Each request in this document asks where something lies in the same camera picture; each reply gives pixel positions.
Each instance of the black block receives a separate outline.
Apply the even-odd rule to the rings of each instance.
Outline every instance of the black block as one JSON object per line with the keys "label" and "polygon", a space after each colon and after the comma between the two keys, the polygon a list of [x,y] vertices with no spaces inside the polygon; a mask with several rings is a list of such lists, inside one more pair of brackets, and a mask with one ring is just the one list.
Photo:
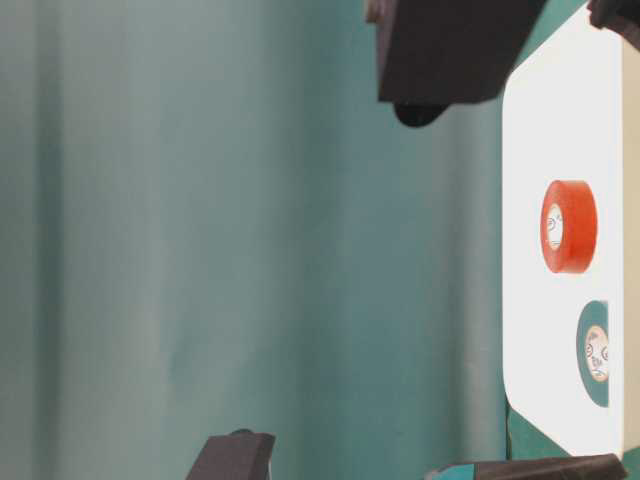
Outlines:
{"label": "black block", "polygon": [[275,441],[267,433],[209,437],[187,480],[265,480]]}

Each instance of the roll of tape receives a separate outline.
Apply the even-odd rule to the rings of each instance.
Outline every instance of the roll of tape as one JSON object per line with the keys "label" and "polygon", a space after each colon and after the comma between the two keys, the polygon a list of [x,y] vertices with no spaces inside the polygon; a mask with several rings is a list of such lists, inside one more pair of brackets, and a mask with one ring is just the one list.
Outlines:
{"label": "roll of tape", "polygon": [[609,406],[609,313],[605,302],[589,302],[578,322],[576,352],[587,393],[601,407]]}
{"label": "roll of tape", "polygon": [[540,217],[542,254],[554,273],[582,273],[591,263],[598,234],[596,203],[586,182],[556,180],[547,189]]}

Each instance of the dark green tape roll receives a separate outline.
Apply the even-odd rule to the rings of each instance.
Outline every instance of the dark green tape roll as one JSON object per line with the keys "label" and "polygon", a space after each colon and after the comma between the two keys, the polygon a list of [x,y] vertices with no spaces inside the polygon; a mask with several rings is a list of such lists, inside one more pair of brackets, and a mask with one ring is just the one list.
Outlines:
{"label": "dark green tape roll", "polygon": [[606,302],[589,302],[576,335],[578,368],[584,388],[601,407],[609,406],[609,310]]}

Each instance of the white surface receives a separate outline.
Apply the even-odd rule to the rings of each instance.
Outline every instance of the white surface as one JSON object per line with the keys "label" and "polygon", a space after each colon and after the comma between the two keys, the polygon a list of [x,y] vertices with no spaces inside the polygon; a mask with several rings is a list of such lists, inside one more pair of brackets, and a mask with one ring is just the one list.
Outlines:
{"label": "white surface", "polygon": [[[579,10],[511,76],[503,111],[504,380],[512,407],[572,455],[621,454],[623,440],[622,40]],[[554,180],[584,180],[598,238],[583,274],[554,274],[540,213]],[[576,332],[609,305],[609,408],[587,394]]]}

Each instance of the green wall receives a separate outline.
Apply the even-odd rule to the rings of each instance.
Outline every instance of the green wall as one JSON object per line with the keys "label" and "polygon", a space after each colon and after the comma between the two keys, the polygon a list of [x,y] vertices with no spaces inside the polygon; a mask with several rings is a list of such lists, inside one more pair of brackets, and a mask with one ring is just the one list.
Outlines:
{"label": "green wall", "polygon": [[405,129],[373,57],[358,1],[2,3],[2,477],[504,456],[499,102]]}

